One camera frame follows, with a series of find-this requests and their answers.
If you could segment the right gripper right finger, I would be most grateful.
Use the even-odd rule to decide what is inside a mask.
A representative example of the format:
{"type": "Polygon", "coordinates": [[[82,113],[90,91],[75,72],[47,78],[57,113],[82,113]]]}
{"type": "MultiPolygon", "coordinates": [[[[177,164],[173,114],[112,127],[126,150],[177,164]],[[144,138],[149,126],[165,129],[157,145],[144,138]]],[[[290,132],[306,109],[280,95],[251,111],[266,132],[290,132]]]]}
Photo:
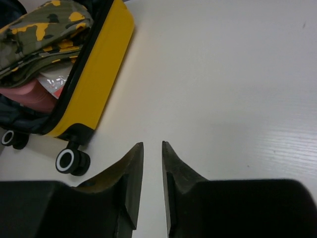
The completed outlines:
{"type": "Polygon", "coordinates": [[[208,180],[162,143],[170,238],[314,238],[317,207],[293,179],[208,180]]]}

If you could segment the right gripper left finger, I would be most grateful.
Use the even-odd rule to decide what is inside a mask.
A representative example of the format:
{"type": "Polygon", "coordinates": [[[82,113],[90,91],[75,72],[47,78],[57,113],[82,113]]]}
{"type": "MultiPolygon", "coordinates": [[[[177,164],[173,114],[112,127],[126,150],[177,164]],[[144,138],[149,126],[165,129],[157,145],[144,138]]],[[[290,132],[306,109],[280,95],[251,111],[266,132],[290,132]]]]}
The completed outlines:
{"type": "Polygon", "coordinates": [[[52,180],[0,184],[3,238],[130,238],[137,228],[144,145],[73,187],[52,180]]]}

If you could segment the yellow hard-shell suitcase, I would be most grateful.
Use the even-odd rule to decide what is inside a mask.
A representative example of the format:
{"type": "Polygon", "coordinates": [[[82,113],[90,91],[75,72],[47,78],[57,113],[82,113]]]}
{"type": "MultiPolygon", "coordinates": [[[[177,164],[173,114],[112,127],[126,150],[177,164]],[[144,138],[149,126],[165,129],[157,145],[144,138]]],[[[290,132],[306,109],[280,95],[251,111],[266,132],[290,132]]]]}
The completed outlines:
{"type": "Polygon", "coordinates": [[[54,109],[42,113],[0,94],[0,125],[5,129],[1,144],[21,150],[32,134],[65,140],[68,145],[57,155],[55,167],[73,176],[84,175],[90,166],[89,155],[79,147],[95,132],[134,30],[124,1],[91,2],[94,23],[78,57],[40,69],[28,81],[47,70],[70,71],[54,109]]]}

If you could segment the pink case with metal handle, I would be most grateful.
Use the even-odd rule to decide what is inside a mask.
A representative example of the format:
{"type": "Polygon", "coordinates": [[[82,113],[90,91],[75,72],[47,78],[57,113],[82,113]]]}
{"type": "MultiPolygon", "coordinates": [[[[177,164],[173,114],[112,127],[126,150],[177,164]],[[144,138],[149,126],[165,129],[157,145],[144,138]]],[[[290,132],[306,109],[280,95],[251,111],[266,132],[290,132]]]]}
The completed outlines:
{"type": "Polygon", "coordinates": [[[25,107],[42,113],[50,113],[57,102],[57,99],[35,78],[20,87],[1,88],[0,93],[25,107]]]}

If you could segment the clear packet with red print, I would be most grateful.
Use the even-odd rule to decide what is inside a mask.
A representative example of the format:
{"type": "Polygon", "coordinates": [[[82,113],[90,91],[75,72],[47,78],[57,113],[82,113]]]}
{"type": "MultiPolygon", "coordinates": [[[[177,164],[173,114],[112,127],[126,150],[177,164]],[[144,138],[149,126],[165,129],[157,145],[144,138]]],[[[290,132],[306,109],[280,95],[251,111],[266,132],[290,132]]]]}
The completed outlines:
{"type": "Polygon", "coordinates": [[[37,76],[39,83],[56,99],[61,95],[61,92],[67,82],[70,71],[66,70],[47,70],[40,72],[37,76]]]}

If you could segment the camouflage cloth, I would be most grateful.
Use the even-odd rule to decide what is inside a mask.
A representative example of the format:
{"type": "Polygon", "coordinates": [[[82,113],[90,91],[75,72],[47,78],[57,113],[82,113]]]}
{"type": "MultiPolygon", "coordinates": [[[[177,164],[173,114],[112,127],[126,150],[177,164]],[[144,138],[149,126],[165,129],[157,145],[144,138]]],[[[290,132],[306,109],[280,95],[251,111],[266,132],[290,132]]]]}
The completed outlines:
{"type": "Polygon", "coordinates": [[[78,57],[93,26],[89,0],[49,0],[0,30],[0,86],[26,84],[43,68],[78,57]]]}

